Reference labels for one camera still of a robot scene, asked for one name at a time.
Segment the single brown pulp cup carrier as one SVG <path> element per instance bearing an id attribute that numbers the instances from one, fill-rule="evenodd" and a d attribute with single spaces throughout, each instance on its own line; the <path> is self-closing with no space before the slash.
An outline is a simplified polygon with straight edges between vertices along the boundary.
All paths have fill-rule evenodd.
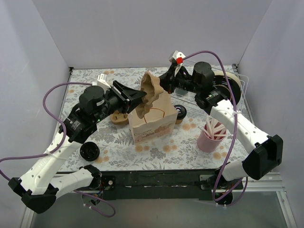
<path id="1" fill-rule="evenodd" d="M 160 78 L 154 76 L 151 72 L 145 72 L 141 80 L 141 91 L 146 95 L 142 98 L 142 104 L 136 107 L 137 116 L 143 119 L 153 107 L 153 102 L 159 99 L 164 89 L 160 85 Z"/>

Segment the printed kraft paper bag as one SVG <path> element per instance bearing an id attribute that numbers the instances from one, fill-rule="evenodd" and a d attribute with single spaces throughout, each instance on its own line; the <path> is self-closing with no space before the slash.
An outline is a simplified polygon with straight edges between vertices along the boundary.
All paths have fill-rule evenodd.
<path id="1" fill-rule="evenodd" d="M 171 95 L 163 92 L 153 102 L 144 118 L 140 119 L 135 110 L 128 114 L 129 126 L 136 144 L 150 141 L 172 133 L 178 112 L 171 102 Z"/>

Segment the black plastic cup lid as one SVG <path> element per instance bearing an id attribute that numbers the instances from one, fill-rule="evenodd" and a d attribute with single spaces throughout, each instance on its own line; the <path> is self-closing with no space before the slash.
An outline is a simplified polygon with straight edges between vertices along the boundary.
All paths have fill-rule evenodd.
<path id="1" fill-rule="evenodd" d="M 177 111 L 177 120 L 183 120 L 186 115 L 187 115 L 187 110 L 184 106 L 180 105 L 180 104 L 176 104 L 174 105 L 174 108 Z"/>

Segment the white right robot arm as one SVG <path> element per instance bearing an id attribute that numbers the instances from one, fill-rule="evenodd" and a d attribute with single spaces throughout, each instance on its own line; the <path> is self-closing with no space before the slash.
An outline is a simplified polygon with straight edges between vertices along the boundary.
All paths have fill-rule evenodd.
<path id="1" fill-rule="evenodd" d="M 177 88 L 195 93 L 198 107 L 223 124 L 233 134 L 233 140 L 239 140 L 248 152 L 245 159 L 217 169 L 215 184 L 219 188 L 225 189 L 232 181 L 244 177 L 259 180 L 281 164 L 283 139 L 261 131 L 233 106 L 241 97 L 241 82 L 237 76 L 213 71 L 206 62 L 196 63 L 192 74 L 183 66 L 178 71 L 176 67 L 175 63 L 171 64 L 160 76 L 161 87 L 168 93 Z"/>

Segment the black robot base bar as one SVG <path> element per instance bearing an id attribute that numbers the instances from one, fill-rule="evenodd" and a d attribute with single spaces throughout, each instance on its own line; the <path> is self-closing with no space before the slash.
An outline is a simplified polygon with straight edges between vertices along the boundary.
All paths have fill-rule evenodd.
<path id="1" fill-rule="evenodd" d="M 199 199 L 212 200 L 215 169 L 104 171 L 105 200 Z"/>

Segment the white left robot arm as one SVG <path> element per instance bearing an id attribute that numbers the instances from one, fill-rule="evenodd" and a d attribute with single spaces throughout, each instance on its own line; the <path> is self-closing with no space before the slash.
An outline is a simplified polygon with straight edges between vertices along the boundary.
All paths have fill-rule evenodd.
<path id="1" fill-rule="evenodd" d="M 115 111 L 130 113 L 143 102 L 144 96 L 144 91 L 128 88 L 117 81 L 113 81 L 107 90 L 88 84 L 42 157 L 21 177 L 12 178 L 9 187 L 37 214 L 45 212 L 56 199 L 74 190 L 98 189 L 102 174 L 93 165 L 64 177 L 56 178 L 55 174 L 97 130 L 99 122 Z"/>

